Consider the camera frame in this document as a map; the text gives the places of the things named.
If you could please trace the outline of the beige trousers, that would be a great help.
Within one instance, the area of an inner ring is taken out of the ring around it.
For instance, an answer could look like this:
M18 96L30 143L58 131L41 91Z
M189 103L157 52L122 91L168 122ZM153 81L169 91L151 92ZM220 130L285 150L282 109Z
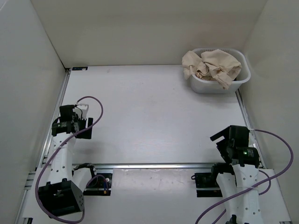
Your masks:
M182 57L185 79L192 75L205 81L216 81L223 89L230 88L242 69L242 64L229 53L216 49L197 55L188 51Z

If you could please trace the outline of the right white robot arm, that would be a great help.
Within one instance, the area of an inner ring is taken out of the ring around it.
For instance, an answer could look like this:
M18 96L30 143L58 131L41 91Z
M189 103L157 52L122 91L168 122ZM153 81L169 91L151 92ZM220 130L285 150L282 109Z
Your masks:
M212 166L210 182L220 187L229 224L261 224L259 193L254 184L259 173L258 150L249 146L249 129L229 126L213 135L223 163Z

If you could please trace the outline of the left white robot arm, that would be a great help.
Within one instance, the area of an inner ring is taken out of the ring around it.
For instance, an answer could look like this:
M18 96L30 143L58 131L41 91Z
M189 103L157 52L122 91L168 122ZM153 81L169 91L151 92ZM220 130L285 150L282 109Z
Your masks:
M87 117L88 109L87 104L61 106L60 115L52 124L50 148L55 157L50 161L47 182L38 188L38 196L44 208L56 217L83 211L85 187L98 181L91 163L72 165L76 139L92 137L93 118ZM85 128L86 132L72 136Z

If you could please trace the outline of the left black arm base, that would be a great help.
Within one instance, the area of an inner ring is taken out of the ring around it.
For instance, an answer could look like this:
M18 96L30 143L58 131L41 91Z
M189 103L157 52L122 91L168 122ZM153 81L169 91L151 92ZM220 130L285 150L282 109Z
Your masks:
M110 196L112 190L112 180L113 174L112 173L101 173L106 179L108 184L108 188L106 183L102 177L97 177L93 180L88 187L84 191L85 196Z

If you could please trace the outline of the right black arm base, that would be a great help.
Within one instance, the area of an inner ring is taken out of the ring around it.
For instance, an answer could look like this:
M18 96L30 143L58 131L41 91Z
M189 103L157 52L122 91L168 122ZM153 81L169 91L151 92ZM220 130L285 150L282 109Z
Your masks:
M197 198L222 197L222 193L212 173L195 173L191 176L195 181Z

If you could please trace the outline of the small blue label sticker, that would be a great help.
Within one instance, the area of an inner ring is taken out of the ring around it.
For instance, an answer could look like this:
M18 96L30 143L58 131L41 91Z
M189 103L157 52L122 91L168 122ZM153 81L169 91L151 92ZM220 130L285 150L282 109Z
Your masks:
M88 67L72 67L72 71L88 70Z

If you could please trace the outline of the white plastic basket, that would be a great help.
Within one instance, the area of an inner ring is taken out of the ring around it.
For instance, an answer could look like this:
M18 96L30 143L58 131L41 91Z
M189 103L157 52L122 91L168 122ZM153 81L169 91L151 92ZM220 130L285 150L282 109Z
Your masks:
M220 48L220 50L229 53L233 57L235 57L242 65L241 71L239 75L236 77L234 81L232 81L231 86L228 90L223 89L217 81L205 81L199 79L195 75L191 75L189 78L190 85L193 91L196 93L202 94L227 94L236 92L239 87L250 80L251 73L249 67L247 65L247 61L242 52L232 49L232 48Z

